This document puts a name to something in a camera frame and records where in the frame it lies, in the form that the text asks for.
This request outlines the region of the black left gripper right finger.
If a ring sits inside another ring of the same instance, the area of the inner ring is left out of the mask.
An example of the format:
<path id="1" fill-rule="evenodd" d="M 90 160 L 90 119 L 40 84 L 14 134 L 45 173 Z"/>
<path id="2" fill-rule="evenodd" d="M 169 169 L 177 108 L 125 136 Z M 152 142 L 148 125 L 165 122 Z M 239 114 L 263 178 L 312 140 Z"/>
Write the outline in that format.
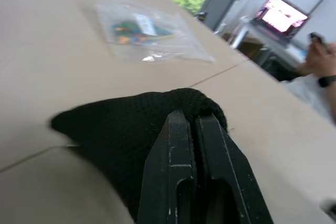
<path id="1" fill-rule="evenodd" d="M 194 123 L 200 223 L 272 223 L 250 163 L 214 115 Z"/>

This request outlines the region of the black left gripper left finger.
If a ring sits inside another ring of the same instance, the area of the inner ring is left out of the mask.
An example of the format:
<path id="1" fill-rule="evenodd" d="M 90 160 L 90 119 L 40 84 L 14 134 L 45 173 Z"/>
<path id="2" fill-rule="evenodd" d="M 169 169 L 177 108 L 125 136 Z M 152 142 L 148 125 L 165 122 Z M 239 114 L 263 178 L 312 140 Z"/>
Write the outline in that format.
<path id="1" fill-rule="evenodd" d="M 191 127 L 170 113 L 144 166 L 137 223 L 192 223 L 197 171 Z"/>

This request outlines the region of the bystander hand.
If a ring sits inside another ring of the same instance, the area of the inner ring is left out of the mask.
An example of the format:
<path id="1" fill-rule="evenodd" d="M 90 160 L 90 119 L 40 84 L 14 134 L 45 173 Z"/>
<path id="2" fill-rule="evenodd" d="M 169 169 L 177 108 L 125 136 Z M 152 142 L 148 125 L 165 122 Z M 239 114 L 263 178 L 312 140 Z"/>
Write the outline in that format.
<path id="1" fill-rule="evenodd" d="M 322 44 L 314 38 L 306 61 L 297 68 L 297 72 L 302 76 L 315 74 L 319 78 L 335 76 L 335 43 Z"/>

